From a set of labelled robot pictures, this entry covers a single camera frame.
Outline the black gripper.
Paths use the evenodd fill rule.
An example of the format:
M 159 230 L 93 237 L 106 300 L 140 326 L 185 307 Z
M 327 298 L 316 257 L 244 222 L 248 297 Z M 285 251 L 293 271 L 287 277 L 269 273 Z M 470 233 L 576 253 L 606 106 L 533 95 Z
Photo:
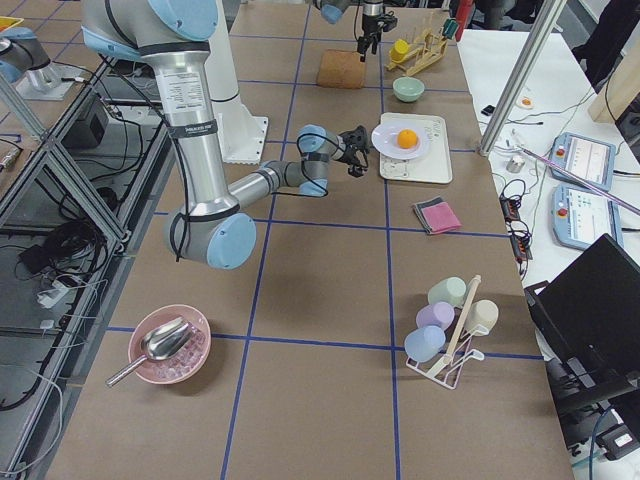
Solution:
M 349 165 L 348 174 L 352 177 L 362 177 L 362 168 L 368 168 L 368 154 L 370 151 L 369 135 L 363 125 L 355 129 L 344 131 L 338 135 L 341 140 L 341 154 L 338 161 Z
M 376 55 L 384 32 L 389 32 L 397 26 L 398 19 L 384 4 L 365 4 L 362 14 L 362 34 L 357 40 L 357 52 L 360 61 L 366 61 L 368 43 L 371 43 L 371 54 Z

